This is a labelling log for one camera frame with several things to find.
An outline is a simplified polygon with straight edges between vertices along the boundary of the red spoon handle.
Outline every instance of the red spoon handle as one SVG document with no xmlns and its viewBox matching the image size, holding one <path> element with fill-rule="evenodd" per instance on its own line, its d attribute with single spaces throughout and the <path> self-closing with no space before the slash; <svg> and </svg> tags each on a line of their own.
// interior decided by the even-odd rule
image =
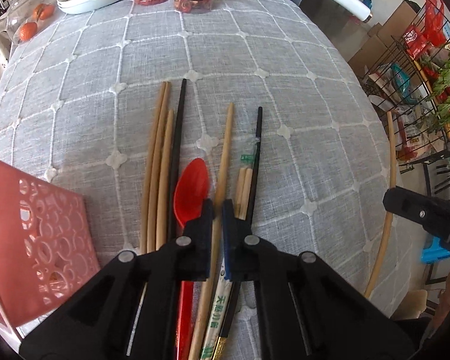
<svg viewBox="0 0 450 360">
<path fill-rule="evenodd" d="M 178 360 L 186 360 L 192 336 L 193 282 L 182 281 L 178 303 L 177 352 Z"/>
</svg>

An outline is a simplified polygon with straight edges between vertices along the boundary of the person's hand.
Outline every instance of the person's hand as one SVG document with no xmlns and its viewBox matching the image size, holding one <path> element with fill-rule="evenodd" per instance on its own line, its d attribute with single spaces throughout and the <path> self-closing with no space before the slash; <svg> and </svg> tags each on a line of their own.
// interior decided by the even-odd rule
<svg viewBox="0 0 450 360">
<path fill-rule="evenodd" d="M 448 274 L 447 281 L 445 283 L 445 291 L 442 293 L 442 295 L 440 295 L 440 303 L 437 307 L 437 310 L 435 311 L 435 316 L 433 317 L 432 320 L 432 325 L 435 329 L 437 329 L 442 324 L 449 311 L 450 311 L 450 273 Z"/>
</svg>

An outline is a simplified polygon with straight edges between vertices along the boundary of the black chopstick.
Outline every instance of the black chopstick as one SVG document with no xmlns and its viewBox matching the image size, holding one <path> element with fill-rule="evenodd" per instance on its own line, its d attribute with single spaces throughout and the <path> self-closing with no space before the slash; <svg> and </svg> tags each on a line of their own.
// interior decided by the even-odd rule
<svg viewBox="0 0 450 360">
<path fill-rule="evenodd" d="M 182 144 L 182 127 L 183 112 L 185 108 L 185 94 L 187 92 L 187 80 L 182 80 L 182 88 L 180 90 L 180 100 L 178 101 L 178 109 L 176 110 L 175 133 L 173 135 L 172 158 L 170 160 L 170 188 L 168 191 L 168 228 L 167 239 L 170 241 L 176 237 L 176 218 L 173 210 L 173 198 L 175 195 L 176 184 L 179 181 L 180 168 L 180 147 Z"/>
<path fill-rule="evenodd" d="M 248 197 L 248 208 L 246 222 L 251 226 L 253 219 L 253 209 L 255 207 L 255 197 L 257 195 L 257 181 L 258 181 L 258 170 L 260 165 L 260 149 L 262 145 L 262 118 L 263 118 L 263 108 L 258 107 L 257 114 L 257 128 L 255 130 L 255 138 L 257 140 L 256 150 L 255 150 L 255 160 L 253 162 L 253 173 L 252 181 L 250 186 L 250 195 Z M 212 360 L 218 360 L 222 354 L 222 350 L 217 353 L 217 347 L 224 345 L 224 342 L 228 338 L 230 333 L 230 328 L 232 327 L 233 316 L 235 315 L 236 304 L 239 300 L 240 293 L 240 282 L 232 283 L 232 289 L 230 291 L 230 297 L 228 300 L 228 306 L 225 311 L 225 316 L 223 318 L 222 329 L 218 336 L 217 346 L 215 347 L 215 353 Z"/>
</svg>

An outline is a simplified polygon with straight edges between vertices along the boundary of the metal screw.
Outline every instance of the metal screw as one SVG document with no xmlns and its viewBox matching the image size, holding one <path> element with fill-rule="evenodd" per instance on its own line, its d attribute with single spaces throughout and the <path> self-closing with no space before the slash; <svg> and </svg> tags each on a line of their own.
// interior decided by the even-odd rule
<svg viewBox="0 0 450 360">
<path fill-rule="evenodd" d="M 245 243 L 249 246 L 257 245 L 260 242 L 260 238 L 256 235 L 248 235 L 245 237 Z"/>
<path fill-rule="evenodd" d="M 315 256 L 315 253 L 306 251 L 306 252 L 302 253 L 302 261 L 307 264 L 312 264 L 315 261 L 317 261 L 317 256 Z"/>
<path fill-rule="evenodd" d="M 124 250 L 118 255 L 118 261 L 121 263 L 129 263 L 135 258 L 135 253 L 129 250 Z"/>
<path fill-rule="evenodd" d="M 186 235 L 182 235 L 181 237 L 178 237 L 175 242 L 178 246 L 188 246 L 191 244 L 192 239 Z"/>
</svg>

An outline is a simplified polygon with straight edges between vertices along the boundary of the red spoon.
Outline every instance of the red spoon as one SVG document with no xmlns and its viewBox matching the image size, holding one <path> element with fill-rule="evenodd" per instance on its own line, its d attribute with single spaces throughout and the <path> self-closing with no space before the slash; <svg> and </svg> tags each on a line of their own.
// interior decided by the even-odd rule
<svg viewBox="0 0 450 360">
<path fill-rule="evenodd" d="M 181 227 L 182 235 L 186 223 L 202 213 L 203 200 L 208 197 L 210 180 L 207 165 L 201 158 L 190 162 L 183 171 L 175 189 L 173 210 Z M 192 301 L 193 282 L 182 282 L 178 304 L 178 323 L 176 328 L 177 359 L 188 358 L 192 339 Z"/>
</svg>

